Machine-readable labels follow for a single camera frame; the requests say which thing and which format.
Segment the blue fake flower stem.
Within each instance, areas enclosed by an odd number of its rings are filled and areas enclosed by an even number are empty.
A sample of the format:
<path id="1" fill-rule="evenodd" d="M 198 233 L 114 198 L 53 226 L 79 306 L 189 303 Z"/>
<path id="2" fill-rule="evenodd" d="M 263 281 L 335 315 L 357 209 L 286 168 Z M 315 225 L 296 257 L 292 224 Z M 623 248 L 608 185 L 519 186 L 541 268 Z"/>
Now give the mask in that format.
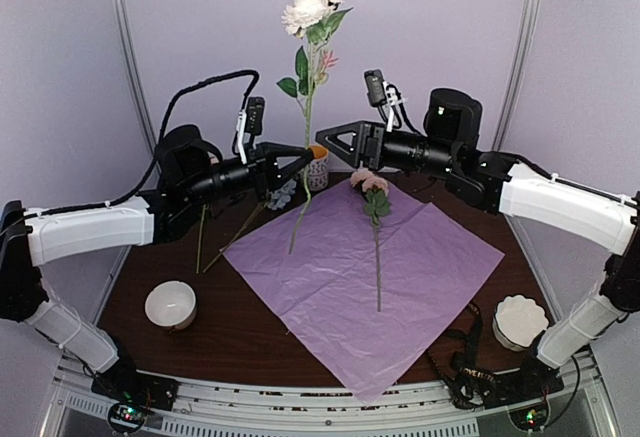
<path id="1" fill-rule="evenodd" d="M 292 200 L 297 190 L 297 182 L 295 180 L 289 181 L 284 187 L 279 190 L 270 193 L 269 197 L 265 201 L 257 203 L 255 208 L 250 212 L 249 216 L 240 226 L 239 230 L 233 235 L 230 241 L 221 247 L 218 253 L 208 262 L 206 265 L 202 265 L 199 274 L 207 273 L 224 255 L 224 253 L 246 232 L 253 224 L 259 214 L 265 210 L 283 210 Z"/>

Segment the pink fake flower stem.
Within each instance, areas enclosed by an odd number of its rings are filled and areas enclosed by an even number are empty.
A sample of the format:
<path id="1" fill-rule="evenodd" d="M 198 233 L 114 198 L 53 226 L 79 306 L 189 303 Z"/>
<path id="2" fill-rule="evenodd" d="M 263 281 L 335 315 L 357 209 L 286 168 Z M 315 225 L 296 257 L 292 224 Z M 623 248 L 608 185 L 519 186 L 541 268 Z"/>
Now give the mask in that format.
<path id="1" fill-rule="evenodd" d="M 380 257 L 380 229 L 382 218 L 391 213 L 389 182 L 385 178 L 366 168 L 355 170 L 351 174 L 349 182 L 352 188 L 364 199 L 363 212 L 368 217 L 373 230 L 376 271 L 376 310 L 381 312 L 382 272 Z"/>

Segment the white fake flower stem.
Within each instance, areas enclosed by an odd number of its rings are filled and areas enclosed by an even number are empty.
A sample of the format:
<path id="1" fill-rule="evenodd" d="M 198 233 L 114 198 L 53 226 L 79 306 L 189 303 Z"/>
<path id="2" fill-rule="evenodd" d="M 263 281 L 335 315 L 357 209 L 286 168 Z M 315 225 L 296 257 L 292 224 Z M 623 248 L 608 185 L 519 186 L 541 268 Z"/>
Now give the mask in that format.
<path id="1" fill-rule="evenodd" d="M 294 57 L 295 75 L 283 77 L 277 87 L 294 99 L 305 120 L 304 146 L 311 147 L 314 97 L 326 84 L 338 62 L 331 41 L 350 12 L 344 0 L 293 0 L 283 11 L 286 33 L 301 41 Z"/>

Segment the purple pink wrapping paper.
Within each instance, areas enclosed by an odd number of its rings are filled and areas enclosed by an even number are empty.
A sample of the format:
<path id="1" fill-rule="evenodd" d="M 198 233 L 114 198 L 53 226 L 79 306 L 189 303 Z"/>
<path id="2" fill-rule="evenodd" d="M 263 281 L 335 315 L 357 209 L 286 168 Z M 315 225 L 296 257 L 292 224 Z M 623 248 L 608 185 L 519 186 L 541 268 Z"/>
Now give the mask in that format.
<path id="1" fill-rule="evenodd" d="M 234 243 L 227 261 L 290 332 L 361 403 L 373 404 L 455 320 L 502 253 L 398 188 L 375 245 L 348 181 Z"/>

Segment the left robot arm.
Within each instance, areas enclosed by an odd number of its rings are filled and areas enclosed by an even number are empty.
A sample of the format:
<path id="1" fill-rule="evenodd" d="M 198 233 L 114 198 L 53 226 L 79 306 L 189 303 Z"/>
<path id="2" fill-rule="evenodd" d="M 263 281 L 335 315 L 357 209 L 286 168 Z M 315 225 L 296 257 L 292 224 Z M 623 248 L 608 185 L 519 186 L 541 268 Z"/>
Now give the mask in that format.
<path id="1" fill-rule="evenodd" d="M 151 392 L 133 359 L 120 342 L 44 288 L 41 266 L 108 248 L 176 241 L 198 221 L 202 206 L 247 191 L 263 200 L 306 167 L 313 153 L 264 142 L 223 159 L 188 124 L 162 138 L 154 157 L 158 186 L 121 203 L 28 212 L 15 200 L 1 215 L 2 319 L 30 325 L 77 356 L 98 386 L 125 402 L 142 402 Z"/>

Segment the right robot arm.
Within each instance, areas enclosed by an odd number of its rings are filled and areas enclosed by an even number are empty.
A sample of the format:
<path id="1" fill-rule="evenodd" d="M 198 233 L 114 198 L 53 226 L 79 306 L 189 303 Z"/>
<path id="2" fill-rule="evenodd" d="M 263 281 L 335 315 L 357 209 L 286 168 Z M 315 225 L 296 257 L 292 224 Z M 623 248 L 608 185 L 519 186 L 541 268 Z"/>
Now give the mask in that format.
<path id="1" fill-rule="evenodd" d="M 358 121 L 321 130 L 316 140 L 352 168 L 427 174 L 473 208 L 541 222 L 609 252 L 600 288 L 536 333 L 519 370 L 488 385 L 486 405 L 500 406 L 557 387 L 558 370 L 570 357 L 638 311 L 639 199 L 561 179 L 516 154 L 478 150 L 481 115 L 479 101 L 437 88 L 430 94 L 423 134 Z"/>

